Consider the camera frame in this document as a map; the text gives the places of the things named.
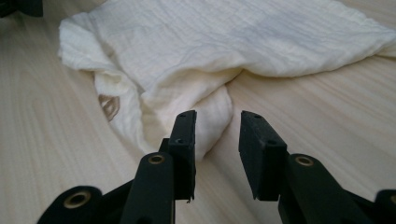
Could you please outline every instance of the metal screw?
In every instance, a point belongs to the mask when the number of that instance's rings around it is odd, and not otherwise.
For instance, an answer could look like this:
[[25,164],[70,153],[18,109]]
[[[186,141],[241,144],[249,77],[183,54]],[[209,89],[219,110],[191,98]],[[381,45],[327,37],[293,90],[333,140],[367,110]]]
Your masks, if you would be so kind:
[[66,200],[64,200],[64,207],[69,209],[74,209],[81,207],[87,203],[91,198],[91,193],[87,190],[83,190],[70,195]]
[[393,194],[392,196],[390,196],[390,200],[396,204],[396,194]]
[[163,163],[164,161],[165,161],[165,157],[162,155],[154,155],[148,158],[148,162],[154,165]]
[[314,162],[305,156],[296,157],[295,160],[297,161],[297,163],[299,163],[300,165],[303,165],[303,166],[313,166],[314,165]]

